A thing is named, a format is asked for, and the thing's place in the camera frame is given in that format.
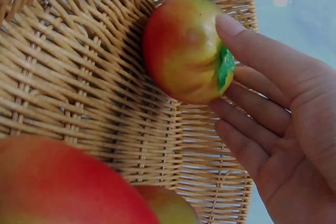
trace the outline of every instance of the human hand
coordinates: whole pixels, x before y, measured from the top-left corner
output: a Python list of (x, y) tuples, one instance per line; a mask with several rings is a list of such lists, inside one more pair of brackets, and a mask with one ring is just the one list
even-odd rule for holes
[(278, 223), (336, 223), (336, 71), (246, 30), (229, 16), (217, 32), (233, 55), (235, 80), (210, 107), (219, 137), (249, 172)]

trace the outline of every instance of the red fruit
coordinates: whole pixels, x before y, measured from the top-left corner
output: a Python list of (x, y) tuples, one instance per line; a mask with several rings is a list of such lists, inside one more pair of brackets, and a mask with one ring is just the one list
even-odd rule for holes
[(222, 13), (209, 0), (166, 0), (153, 12), (143, 33), (143, 57), (167, 95), (208, 104), (228, 88), (234, 59), (216, 32)]
[(99, 160), (60, 141), (0, 141), (1, 224), (158, 224), (145, 200)]

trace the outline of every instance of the light blue background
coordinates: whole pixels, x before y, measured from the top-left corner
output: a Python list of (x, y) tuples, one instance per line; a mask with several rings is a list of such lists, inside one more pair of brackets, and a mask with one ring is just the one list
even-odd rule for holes
[[(255, 1), (261, 34), (336, 68), (336, 0)], [(273, 223), (256, 187), (253, 190), (247, 223)]]

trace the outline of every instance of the artificial apple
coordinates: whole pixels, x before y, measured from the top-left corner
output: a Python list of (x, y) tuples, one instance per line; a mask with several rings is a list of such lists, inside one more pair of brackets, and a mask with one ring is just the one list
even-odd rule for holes
[(209, 0), (166, 0), (152, 13), (143, 33), (143, 58), (167, 95), (208, 104), (231, 84), (234, 58), (215, 28), (222, 13)]
[(107, 165), (60, 141), (0, 141), (1, 224), (159, 224)]
[(161, 186), (135, 186), (155, 212), (160, 224), (199, 224), (193, 207), (180, 195)]

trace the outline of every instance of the wicker basket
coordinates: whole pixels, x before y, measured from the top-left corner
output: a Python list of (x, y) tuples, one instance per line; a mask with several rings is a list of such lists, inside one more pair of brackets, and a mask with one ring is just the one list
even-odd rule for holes
[[(0, 137), (47, 135), (134, 184), (192, 202), (204, 223), (245, 223), (252, 182), (206, 106), (146, 75), (141, 34), (163, 0), (0, 0)], [(254, 0), (213, 0), (257, 30)]]

